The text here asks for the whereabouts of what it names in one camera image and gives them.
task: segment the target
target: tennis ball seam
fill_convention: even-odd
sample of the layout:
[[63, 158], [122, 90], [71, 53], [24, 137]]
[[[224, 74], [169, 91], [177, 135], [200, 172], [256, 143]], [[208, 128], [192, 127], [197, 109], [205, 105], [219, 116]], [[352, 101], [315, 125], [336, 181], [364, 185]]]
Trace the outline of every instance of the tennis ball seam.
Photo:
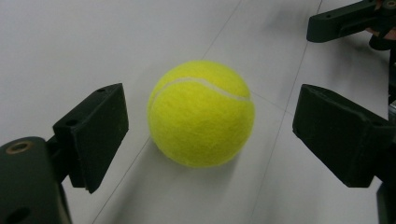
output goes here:
[[161, 88], [155, 93], [155, 95], [152, 97], [151, 104], [150, 104], [150, 106], [149, 106], [148, 108], [151, 109], [151, 106], [152, 106], [152, 104], [156, 101], [157, 97], [158, 97], [164, 90], [166, 90], [166, 88], [168, 88], [168, 87], [170, 87], [170, 86], [172, 86], [172, 85], [175, 85], [175, 84], [177, 84], [177, 83], [182, 83], [182, 82], [198, 82], [199, 84], [201, 84], [201, 85], [203, 85], [203, 86], [209, 88], [209, 89], [212, 90], [212, 91], [215, 91], [215, 92], [217, 92], [217, 93], [219, 93], [219, 94], [221, 94], [221, 95], [224, 95], [224, 96], [230, 97], [230, 98], [232, 98], [232, 99], [235, 99], [235, 100], [237, 100], [237, 101], [250, 101], [250, 97], [238, 96], [238, 95], [229, 93], [229, 92], [225, 91], [224, 89], [222, 89], [222, 88], [216, 86], [215, 84], [210, 83], [209, 81], [207, 81], [207, 80], [204, 79], [204, 78], [198, 78], [198, 77], [180, 77], [180, 78], [177, 78], [177, 79], [175, 79], [175, 80], [173, 80], [173, 81], [171, 81], [171, 82], [166, 83], [163, 87], [161, 87]]

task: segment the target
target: black plastic bracket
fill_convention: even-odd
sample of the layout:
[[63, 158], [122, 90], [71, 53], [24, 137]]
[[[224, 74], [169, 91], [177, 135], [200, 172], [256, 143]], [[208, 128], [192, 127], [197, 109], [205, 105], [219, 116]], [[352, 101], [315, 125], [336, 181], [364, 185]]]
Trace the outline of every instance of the black plastic bracket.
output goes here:
[[94, 91], [55, 123], [46, 142], [0, 147], [0, 223], [71, 223], [62, 181], [95, 192], [128, 132], [122, 84]]
[[370, 27], [378, 32], [378, 36], [372, 36], [370, 47], [377, 50], [395, 48], [396, 41], [383, 38], [396, 26], [395, 16], [395, 0], [384, 0], [380, 7], [375, 0], [363, 0], [309, 18], [306, 39], [323, 43]]
[[368, 188], [376, 175], [381, 224], [396, 214], [396, 126], [345, 97], [311, 85], [301, 87], [293, 132], [346, 186]]

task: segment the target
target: fuzzy felt surface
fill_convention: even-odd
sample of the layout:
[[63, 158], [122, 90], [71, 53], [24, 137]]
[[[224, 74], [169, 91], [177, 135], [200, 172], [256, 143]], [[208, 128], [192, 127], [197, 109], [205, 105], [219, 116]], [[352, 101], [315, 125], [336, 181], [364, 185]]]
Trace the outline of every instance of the fuzzy felt surface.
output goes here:
[[248, 140], [254, 114], [245, 81], [210, 61], [172, 69], [148, 101], [152, 139], [168, 158], [191, 167], [231, 160]]

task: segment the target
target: white table surface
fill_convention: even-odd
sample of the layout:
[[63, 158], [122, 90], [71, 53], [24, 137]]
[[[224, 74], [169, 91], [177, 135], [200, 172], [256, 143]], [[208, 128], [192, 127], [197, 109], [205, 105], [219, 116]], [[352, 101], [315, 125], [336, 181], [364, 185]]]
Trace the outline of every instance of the white table surface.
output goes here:
[[[0, 1], [0, 144], [53, 136], [88, 94], [122, 82], [130, 119], [94, 194], [64, 181], [74, 223], [377, 223], [375, 193], [348, 189], [292, 133], [301, 85], [386, 118], [388, 52], [360, 33], [305, 40], [310, 16], [341, 0]], [[236, 70], [256, 105], [253, 134], [231, 162], [178, 165], [149, 137], [157, 80], [189, 60]]]

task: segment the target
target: yellow tennis ball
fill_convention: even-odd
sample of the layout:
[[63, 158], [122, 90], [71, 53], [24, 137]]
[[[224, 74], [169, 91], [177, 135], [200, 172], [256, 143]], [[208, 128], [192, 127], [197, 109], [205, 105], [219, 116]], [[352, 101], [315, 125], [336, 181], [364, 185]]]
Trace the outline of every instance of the yellow tennis ball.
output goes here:
[[245, 81], [210, 61], [170, 70], [148, 100], [153, 141], [168, 158], [191, 167], [232, 159], [250, 136], [254, 114]]

